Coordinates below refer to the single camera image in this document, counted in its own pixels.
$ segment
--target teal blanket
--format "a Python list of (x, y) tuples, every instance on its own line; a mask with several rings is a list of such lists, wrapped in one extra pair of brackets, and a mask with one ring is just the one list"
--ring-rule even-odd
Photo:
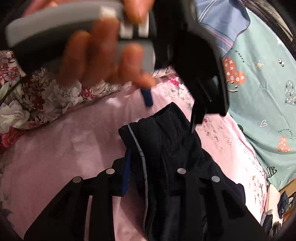
[(223, 60), (229, 113), (277, 189), (296, 177), (296, 62), (276, 34), (248, 11), (250, 26)]

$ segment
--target fingernail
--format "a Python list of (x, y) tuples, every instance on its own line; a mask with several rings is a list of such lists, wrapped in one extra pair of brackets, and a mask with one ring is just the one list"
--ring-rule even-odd
[(138, 14), (139, 14), (139, 23), (142, 23), (147, 16), (148, 8), (146, 4), (143, 4), (143, 1), (139, 1), (138, 4)]
[(51, 1), (50, 3), (48, 3), (44, 8), (48, 8), (48, 7), (57, 7), (57, 3), (54, 1)]
[(146, 83), (149, 87), (153, 87), (153, 86), (156, 86), (156, 79), (153, 78), (151, 76), (151, 74), (148, 74), (148, 73), (144, 73), (143, 74), (143, 77), (144, 79), (146, 80)]

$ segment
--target pink flower print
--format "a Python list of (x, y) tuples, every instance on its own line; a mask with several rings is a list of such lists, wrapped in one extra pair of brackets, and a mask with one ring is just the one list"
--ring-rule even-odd
[(10, 126), (9, 132), (1, 135), (1, 144), (6, 148), (11, 147), (25, 132), (25, 130), (19, 130)]
[(14, 81), (17, 79), (17, 74), (16, 73), (9, 73), (7, 77), (10, 81)]
[(33, 108), (37, 110), (43, 110), (43, 104), (45, 103), (45, 100), (42, 99), (42, 96), (36, 96), (35, 100), (32, 101)]
[(172, 83), (174, 86), (179, 87), (179, 81), (177, 81), (176, 79), (170, 79), (169, 83)]
[(1, 70), (0, 70), (0, 84), (1, 85), (5, 84), (4, 72), (2, 72)]
[(29, 128), (34, 128), (39, 125), (41, 125), (41, 123), (40, 123), (39, 119), (35, 117), (35, 120), (31, 121), (28, 126), (29, 126)]
[(14, 66), (14, 67), (11, 67), (11, 68), (9, 69), (9, 71), (10, 71), (10, 72), (13, 72), (13, 73), (18, 73), (18, 72), (19, 72), (19, 69), (18, 69), (17, 66)]
[(8, 71), (8, 64), (4, 61), (0, 62), (0, 71)]
[(82, 87), (79, 96), (82, 96), (85, 99), (91, 100), (92, 99), (91, 89)]
[(35, 97), (40, 97), (41, 96), (41, 93), (40, 91), (38, 90), (37, 86), (35, 84), (30, 84), (29, 87), (28, 87), (28, 93), (32, 96), (35, 96)]

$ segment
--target bed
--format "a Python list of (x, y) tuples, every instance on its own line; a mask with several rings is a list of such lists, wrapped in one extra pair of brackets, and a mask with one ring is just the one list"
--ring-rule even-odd
[[(197, 0), (197, 5), (200, 22), (216, 37), (221, 50), (231, 105), (226, 117), (206, 115), (196, 131), (202, 147), (224, 174), (244, 186), (246, 206), (260, 223), (265, 204), (272, 199), (268, 182), (279, 190), (295, 177), (295, 112), (293, 102), (285, 102), (294, 88), (295, 59), (283, 41), (238, 1)], [(213, 14), (241, 21), (234, 25), (235, 19), (227, 18), (221, 25)], [(270, 39), (271, 47), (259, 41), (259, 32)], [(0, 62), (5, 70), (5, 77), (0, 75), (1, 95), (23, 73), (12, 52), (1, 52)], [(284, 81), (273, 74), (279, 71)], [(96, 176), (124, 155), (118, 135), (121, 126), (148, 117), (170, 102), (190, 119), (193, 99), (174, 70), (161, 69), (154, 76), (158, 85), (152, 89), (154, 106), (150, 110), (133, 86), (101, 82), (89, 89), (79, 83), (63, 88), (46, 69), (33, 73), (30, 82), (14, 92), (6, 106), (8, 118), (0, 124), (0, 151), (4, 153), (0, 213), (21, 238), (69, 180)], [(266, 105), (259, 107), (259, 102)], [(270, 108), (279, 113), (268, 112)], [(134, 188), (127, 196), (113, 199), (116, 240), (145, 240), (142, 209)]]

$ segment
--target finger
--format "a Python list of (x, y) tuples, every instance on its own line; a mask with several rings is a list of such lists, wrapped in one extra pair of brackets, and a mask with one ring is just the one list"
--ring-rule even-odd
[(119, 26), (115, 18), (104, 18), (93, 26), (89, 42), (90, 61), (81, 80), (84, 85), (95, 85), (113, 70)]
[(43, 6), (47, 5), (49, 2), (50, 0), (33, 0), (29, 7), (27, 7), (27, 9), (24, 11), (23, 16), (27, 16), (38, 11), (39, 9), (42, 9)]
[(123, 49), (118, 68), (118, 76), (122, 83), (131, 81), (144, 88), (156, 85), (156, 81), (151, 75), (142, 73), (143, 56), (144, 50), (138, 43), (131, 43)]
[(142, 23), (153, 6), (154, 0), (123, 0), (126, 15), (133, 24)]
[(70, 86), (80, 79), (87, 67), (87, 50), (91, 35), (86, 31), (74, 33), (65, 47), (57, 82)]
[(113, 70), (105, 79), (105, 81), (109, 84), (124, 84), (123, 80), (121, 80), (119, 77), (118, 65), (113, 66)]

